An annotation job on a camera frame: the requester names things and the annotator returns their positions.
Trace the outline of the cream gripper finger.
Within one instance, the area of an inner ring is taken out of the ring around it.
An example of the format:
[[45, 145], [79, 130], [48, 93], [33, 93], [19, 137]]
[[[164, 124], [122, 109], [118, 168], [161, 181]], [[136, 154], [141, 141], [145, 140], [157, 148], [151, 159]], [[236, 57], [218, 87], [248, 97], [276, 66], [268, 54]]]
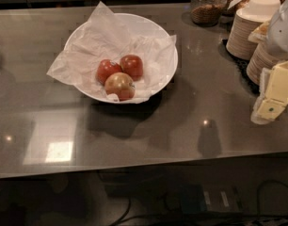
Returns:
[[254, 43], [266, 41], [267, 30], [270, 22], [266, 21], [255, 28], [248, 36], [248, 40]]
[[263, 68], [260, 75], [260, 95], [251, 114], [256, 124], [275, 121], [288, 106], [288, 61]]

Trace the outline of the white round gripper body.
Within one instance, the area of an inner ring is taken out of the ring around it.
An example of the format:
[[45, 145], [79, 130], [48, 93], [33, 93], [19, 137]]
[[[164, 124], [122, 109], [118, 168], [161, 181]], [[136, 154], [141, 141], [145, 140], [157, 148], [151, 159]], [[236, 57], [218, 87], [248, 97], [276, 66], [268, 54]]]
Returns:
[[288, 0], [284, 1], [270, 21], [266, 46], [273, 57], [288, 59]]

